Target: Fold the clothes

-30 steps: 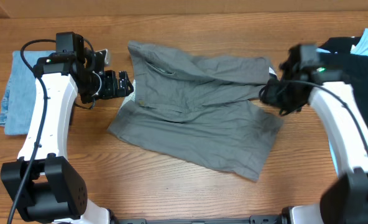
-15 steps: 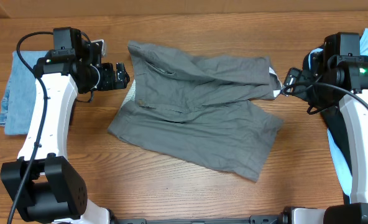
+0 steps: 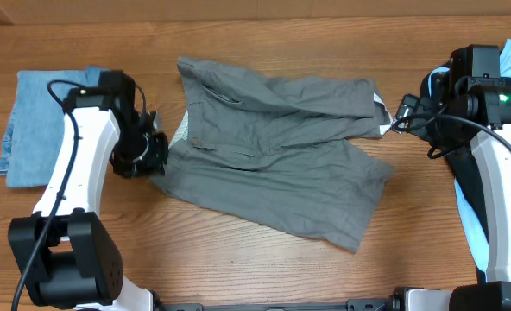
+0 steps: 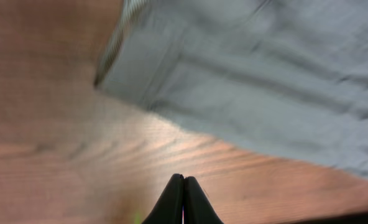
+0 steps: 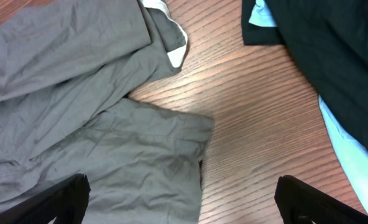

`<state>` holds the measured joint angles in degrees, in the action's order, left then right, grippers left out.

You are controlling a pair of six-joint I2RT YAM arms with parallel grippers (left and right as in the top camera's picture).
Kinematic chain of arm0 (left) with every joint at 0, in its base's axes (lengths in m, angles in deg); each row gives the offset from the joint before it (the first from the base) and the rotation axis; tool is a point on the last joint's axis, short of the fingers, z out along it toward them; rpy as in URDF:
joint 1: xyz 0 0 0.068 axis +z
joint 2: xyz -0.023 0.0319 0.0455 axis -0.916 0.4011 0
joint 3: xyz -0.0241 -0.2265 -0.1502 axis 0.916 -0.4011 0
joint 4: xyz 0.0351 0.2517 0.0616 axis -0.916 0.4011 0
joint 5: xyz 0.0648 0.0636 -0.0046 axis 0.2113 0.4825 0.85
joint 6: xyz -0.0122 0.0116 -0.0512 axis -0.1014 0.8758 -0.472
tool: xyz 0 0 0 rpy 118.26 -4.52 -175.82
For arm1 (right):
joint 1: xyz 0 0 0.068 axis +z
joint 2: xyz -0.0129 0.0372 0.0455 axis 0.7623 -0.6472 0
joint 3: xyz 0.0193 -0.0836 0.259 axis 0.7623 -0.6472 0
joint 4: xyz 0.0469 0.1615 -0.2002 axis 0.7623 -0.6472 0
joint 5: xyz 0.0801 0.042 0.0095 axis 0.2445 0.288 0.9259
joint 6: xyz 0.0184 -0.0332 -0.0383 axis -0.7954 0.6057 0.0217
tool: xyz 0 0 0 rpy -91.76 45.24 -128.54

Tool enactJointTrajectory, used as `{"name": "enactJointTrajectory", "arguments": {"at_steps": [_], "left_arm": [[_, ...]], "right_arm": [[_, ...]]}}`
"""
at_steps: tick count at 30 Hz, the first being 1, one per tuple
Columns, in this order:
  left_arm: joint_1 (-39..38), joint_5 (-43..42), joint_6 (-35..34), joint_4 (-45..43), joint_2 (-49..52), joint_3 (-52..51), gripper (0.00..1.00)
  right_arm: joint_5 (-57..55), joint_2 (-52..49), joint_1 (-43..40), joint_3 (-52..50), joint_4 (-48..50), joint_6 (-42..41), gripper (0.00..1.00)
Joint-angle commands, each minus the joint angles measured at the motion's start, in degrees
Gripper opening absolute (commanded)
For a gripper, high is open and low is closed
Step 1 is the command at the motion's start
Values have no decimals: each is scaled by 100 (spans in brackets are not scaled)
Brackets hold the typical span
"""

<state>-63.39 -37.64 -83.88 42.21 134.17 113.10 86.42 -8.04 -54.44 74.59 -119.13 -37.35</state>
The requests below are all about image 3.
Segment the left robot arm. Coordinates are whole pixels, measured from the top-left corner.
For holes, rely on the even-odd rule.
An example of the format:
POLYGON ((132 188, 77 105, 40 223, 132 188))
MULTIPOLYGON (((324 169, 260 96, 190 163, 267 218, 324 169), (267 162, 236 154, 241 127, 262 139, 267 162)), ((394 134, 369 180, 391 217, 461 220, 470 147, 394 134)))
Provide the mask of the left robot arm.
POLYGON ((168 139, 155 111, 137 111, 143 89, 126 73, 104 71, 96 86, 73 82, 57 98, 64 136, 54 171, 28 217, 9 223, 22 293, 60 310, 162 310, 159 296, 124 275, 122 255, 99 218, 106 170, 126 179, 164 175, 168 139))

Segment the grey shorts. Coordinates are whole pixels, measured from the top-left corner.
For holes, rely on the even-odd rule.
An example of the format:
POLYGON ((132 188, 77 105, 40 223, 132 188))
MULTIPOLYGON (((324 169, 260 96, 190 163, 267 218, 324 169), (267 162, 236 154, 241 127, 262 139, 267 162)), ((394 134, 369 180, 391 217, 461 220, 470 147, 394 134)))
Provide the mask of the grey shorts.
POLYGON ((186 112, 164 194, 357 251, 393 173, 353 144, 392 118, 371 79, 271 78, 180 57, 186 112))

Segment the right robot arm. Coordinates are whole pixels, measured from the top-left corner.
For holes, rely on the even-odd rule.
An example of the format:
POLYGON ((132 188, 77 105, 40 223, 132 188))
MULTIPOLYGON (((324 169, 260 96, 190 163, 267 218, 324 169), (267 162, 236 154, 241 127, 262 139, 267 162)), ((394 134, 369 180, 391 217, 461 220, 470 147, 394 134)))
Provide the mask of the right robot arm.
POLYGON ((506 48, 469 45, 429 74, 419 96, 407 94, 393 129, 429 142, 431 159, 445 157, 470 207, 488 260, 478 281, 453 290, 399 287, 378 310, 511 310, 511 78, 502 75, 506 48))

